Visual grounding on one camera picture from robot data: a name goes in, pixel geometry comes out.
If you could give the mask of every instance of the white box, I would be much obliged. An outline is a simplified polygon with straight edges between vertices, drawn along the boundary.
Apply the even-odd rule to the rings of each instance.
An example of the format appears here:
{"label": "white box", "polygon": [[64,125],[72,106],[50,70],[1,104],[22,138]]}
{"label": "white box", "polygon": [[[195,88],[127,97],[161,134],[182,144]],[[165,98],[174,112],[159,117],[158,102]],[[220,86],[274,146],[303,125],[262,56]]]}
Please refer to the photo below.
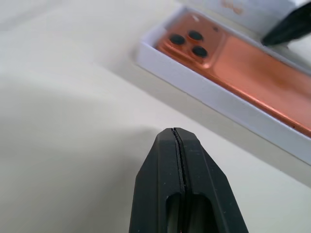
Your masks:
{"label": "white box", "polygon": [[[167,28],[188,11],[195,10],[180,7],[162,24],[153,27],[144,35],[139,43],[138,65],[311,165],[311,138],[155,49],[156,43]],[[230,30],[224,24],[217,23]],[[256,41],[245,38],[243,34],[239,36],[260,46]],[[279,56],[280,60],[284,59],[267,48],[263,49],[273,56]]]}

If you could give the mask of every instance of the black plastic tool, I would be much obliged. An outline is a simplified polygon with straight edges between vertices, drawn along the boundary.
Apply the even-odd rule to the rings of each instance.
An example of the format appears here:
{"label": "black plastic tool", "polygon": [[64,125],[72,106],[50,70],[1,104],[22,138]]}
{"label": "black plastic tool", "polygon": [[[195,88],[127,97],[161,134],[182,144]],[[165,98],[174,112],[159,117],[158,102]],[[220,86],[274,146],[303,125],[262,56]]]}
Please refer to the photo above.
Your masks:
{"label": "black plastic tool", "polygon": [[129,233],[247,233],[229,182],[197,137],[165,129],[135,182]]}
{"label": "black plastic tool", "polygon": [[300,39],[309,33],[311,33],[311,2],[291,12],[261,42],[265,46],[273,46]]}

